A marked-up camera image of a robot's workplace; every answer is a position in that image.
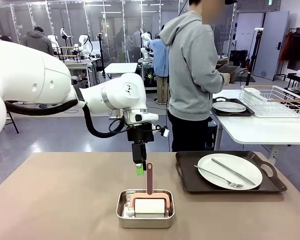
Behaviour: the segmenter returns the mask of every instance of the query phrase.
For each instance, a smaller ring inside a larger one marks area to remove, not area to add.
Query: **silver rectangular container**
[[[127,212],[132,209],[130,205],[130,197],[134,193],[145,193],[145,189],[127,189],[120,193],[116,206],[116,215],[119,218],[119,223],[122,228],[126,229],[167,229],[173,224],[175,216],[175,202],[172,193],[164,189],[154,189],[154,193],[165,193],[170,198],[170,209],[166,217],[160,218],[134,218],[127,216]]]

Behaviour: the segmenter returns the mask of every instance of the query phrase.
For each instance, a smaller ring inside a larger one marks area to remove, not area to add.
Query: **plate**
[[[212,104],[214,109],[218,111],[227,112],[227,113],[242,113],[247,108],[239,103],[230,102],[230,101],[219,101]]]
[[[232,172],[228,171],[227,169],[224,169],[219,164],[213,162],[211,158],[214,158],[220,163],[223,163],[227,167],[233,169],[237,173],[245,176],[247,179],[254,182],[255,185],[241,179],[240,177],[234,175]],[[198,169],[199,173],[206,180],[224,189],[231,189],[231,190],[238,190],[238,191],[254,189],[261,184],[263,179],[262,173],[254,164],[245,160],[244,158],[230,155],[230,154],[223,154],[223,153],[210,154],[201,158],[197,165],[200,168],[206,169],[214,174],[219,175],[220,177],[229,180],[230,182],[243,185],[243,187],[240,188],[231,187],[228,185],[228,183],[225,180],[222,180],[221,178],[218,178],[214,175],[211,175],[210,173]]]

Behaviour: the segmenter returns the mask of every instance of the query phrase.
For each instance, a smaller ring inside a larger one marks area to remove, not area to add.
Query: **knife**
[[[238,176],[239,178],[245,180],[246,182],[252,184],[252,185],[256,185],[253,181],[251,181],[250,179],[246,178],[245,176],[241,175],[240,173],[236,172],[235,170],[231,169],[230,167],[224,165],[223,163],[215,160],[214,158],[211,158],[211,160],[213,162],[215,162],[216,164],[220,165],[221,167],[223,167],[224,169],[227,169],[228,171],[232,172],[234,175]]]

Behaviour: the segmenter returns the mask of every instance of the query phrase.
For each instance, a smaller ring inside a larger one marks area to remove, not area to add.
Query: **man in gray hoodie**
[[[33,31],[28,31],[22,38],[21,44],[46,54],[54,54],[50,39],[44,36],[44,30],[39,26],[36,26]]]
[[[168,117],[172,124],[172,151],[205,149],[212,96],[230,81],[216,70],[218,54],[213,23],[225,4],[236,0],[189,0],[189,12],[168,22],[160,32],[170,46]]]

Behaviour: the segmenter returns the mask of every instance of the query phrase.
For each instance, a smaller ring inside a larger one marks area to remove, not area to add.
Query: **black tray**
[[[210,154],[230,154],[253,163],[262,173],[261,184],[254,189],[242,191],[225,189],[212,184],[194,167],[202,157]],[[190,194],[274,194],[287,190],[287,186],[278,178],[275,167],[262,161],[252,151],[180,151],[175,154],[175,159],[175,168],[181,179],[182,188]],[[268,176],[267,172],[260,168],[263,164],[271,168],[273,176]]]
[[[231,102],[231,103],[241,104],[241,105],[245,106],[246,110],[243,112],[225,112],[225,111],[220,111],[220,110],[214,109],[212,107],[211,112],[214,115],[221,116],[221,117],[250,117],[253,114],[255,114],[254,111],[252,111],[249,107],[247,107],[245,104],[243,104],[239,99],[236,99],[236,98],[229,99],[229,98],[220,96],[220,97],[214,98],[212,100],[212,104],[220,102],[220,101],[217,101],[218,99],[224,99],[225,101],[223,101],[223,102]]]

